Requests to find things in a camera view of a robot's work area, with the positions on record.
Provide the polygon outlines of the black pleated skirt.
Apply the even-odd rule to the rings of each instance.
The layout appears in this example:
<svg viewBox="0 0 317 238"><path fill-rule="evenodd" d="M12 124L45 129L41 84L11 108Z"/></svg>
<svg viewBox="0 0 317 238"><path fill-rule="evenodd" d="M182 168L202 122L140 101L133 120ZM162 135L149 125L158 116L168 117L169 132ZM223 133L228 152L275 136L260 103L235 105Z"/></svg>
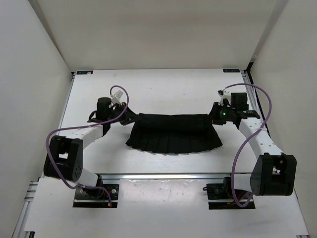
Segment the black pleated skirt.
<svg viewBox="0 0 317 238"><path fill-rule="evenodd" d="M140 114L126 145L151 153L186 154L213 150L222 141L206 114Z"/></svg>

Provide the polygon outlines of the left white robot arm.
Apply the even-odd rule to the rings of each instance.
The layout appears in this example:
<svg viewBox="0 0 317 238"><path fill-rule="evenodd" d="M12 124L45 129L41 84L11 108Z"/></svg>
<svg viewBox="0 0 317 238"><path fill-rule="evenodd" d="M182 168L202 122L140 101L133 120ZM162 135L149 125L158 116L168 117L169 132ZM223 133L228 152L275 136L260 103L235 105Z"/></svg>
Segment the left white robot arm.
<svg viewBox="0 0 317 238"><path fill-rule="evenodd" d="M67 186L86 188L92 198L103 195L104 186L100 175L83 168L83 151L104 137L111 124L127 125L136 122L140 116L121 103L107 97L99 98L97 109L88 118L87 126L72 127L70 136L50 137L48 153L44 164L44 175L63 180Z"/></svg>

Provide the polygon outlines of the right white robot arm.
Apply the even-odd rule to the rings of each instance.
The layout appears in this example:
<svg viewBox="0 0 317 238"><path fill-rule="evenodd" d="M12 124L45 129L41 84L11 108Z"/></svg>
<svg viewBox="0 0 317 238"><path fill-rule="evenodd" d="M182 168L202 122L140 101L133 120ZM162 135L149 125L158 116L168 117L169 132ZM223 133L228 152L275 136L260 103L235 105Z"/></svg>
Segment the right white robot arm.
<svg viewBox="0 0 317 238"><path fill-rule="evenodd" d="M223 194L234 198L241 190L255 196L290 196L293 193L297 161L293 155L278 148L262 126L258 113L247 107L222 106L215 102L209 114L213 124L233 123L246 137L257 161L250 174L236 174L235 165L242 149L234 158L230 181L222 187Z"/></svg>

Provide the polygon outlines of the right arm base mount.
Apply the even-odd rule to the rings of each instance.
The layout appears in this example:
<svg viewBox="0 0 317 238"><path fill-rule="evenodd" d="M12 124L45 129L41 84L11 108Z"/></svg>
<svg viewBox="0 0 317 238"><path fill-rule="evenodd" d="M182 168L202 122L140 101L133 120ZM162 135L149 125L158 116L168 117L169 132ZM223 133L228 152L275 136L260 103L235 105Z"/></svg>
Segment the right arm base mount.
<svg viewBox="0 0 317 238"><path fill-rule="evenodd" d="M243 208L236 204L232 195L230 177L225 177L222 183L207 183L203 191L207 193L209 210L255 209L253 200Z"/></svg>

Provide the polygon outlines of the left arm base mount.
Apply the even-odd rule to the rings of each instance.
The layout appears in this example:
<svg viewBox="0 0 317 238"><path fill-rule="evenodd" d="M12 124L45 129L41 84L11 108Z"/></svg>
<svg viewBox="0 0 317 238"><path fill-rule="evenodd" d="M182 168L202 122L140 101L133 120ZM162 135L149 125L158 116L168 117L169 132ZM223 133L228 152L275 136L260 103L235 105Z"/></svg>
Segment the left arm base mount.
<svg viewBox="0 0 317 238"><path fill-rule="evenodd" d="M75 190L74 208L117 208L119 184L106 183L99 175L97 186L103 189L77 188Z"/></svg>

